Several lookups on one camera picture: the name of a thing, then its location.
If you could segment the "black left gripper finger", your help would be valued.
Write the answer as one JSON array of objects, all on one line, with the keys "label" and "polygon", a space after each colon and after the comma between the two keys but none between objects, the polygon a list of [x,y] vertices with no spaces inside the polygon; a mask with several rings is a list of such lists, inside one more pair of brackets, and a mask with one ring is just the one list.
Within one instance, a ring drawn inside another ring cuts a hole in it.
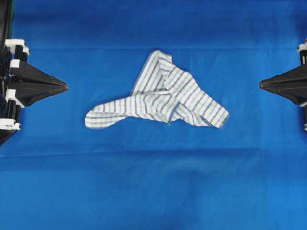
[{"label": "black left gripper finger", "polygon": [[25,82],[62,86],[65,89],[68,88],[68,85],[65,82],[55,78],[54,76],[48,75],[27,62],[19,59],[11,60],[10,74]]},{"label": "black left gripper finger", "polygon": [[8,84],[7,90],[14,91],[14,96],[9,96],[10,100],[27,107],[44,98],[66,92],[68,88],[41,83],[13,82]]}]

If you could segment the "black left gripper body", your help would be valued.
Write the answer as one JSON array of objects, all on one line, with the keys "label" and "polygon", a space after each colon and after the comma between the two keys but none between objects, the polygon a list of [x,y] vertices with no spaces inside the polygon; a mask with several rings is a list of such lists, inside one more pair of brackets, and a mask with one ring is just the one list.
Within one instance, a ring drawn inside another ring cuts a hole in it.
[{"label": "black left gripper body", "polygon": [[13,75],[11,68],[18,68],[21,61],[27,61],[30,49],[23,39],[5,39],[0,49],[0,128],[19,131],[20,111],[24,105],[16,98],[16,90],[9,89]]}]

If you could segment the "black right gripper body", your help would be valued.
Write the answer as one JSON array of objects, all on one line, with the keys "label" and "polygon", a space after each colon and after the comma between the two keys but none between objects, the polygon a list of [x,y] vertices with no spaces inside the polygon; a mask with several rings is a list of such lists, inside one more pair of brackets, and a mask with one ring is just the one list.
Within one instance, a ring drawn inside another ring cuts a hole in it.
[{"label": "black right gripper body", "polygon": [[[307,63],[307,40],[306,39],[303,44],[300,44],[298,46],[297,51],[300,55],[301,65],[306,64]],[[304,117],[305,117],[304,130],[307,131],[307,102],[302,103],[300,107],[304,108]]]}]

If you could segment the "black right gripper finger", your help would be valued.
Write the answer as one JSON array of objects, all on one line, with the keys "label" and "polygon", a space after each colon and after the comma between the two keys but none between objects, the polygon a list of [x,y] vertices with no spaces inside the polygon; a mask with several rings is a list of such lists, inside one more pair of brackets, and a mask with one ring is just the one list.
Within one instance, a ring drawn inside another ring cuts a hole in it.
[{"label": "black right gripper finger", "polygon": [[301,65],[283,74],[276,75],[269,79],[262,80],[259,85],[269,85],[277,83],[291,83],[307,80],[307,65]]},{"label": "black right gripper finger", "polygon": [[260,89],[277,94],[292,101],[296,105],[302,105],[307,102],[307,88],[281,85],[260,85]]}]

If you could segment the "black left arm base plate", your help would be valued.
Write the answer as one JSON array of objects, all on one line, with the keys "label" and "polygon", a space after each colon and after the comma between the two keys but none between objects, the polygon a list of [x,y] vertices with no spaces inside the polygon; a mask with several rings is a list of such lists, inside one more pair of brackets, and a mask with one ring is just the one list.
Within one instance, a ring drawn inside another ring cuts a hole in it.
[{"label": "black left arm base plate", "polygon": [[9,140],[17,130],[6,130],[1,129],[0,130],[0,146],[2,146],[7,140]]}]

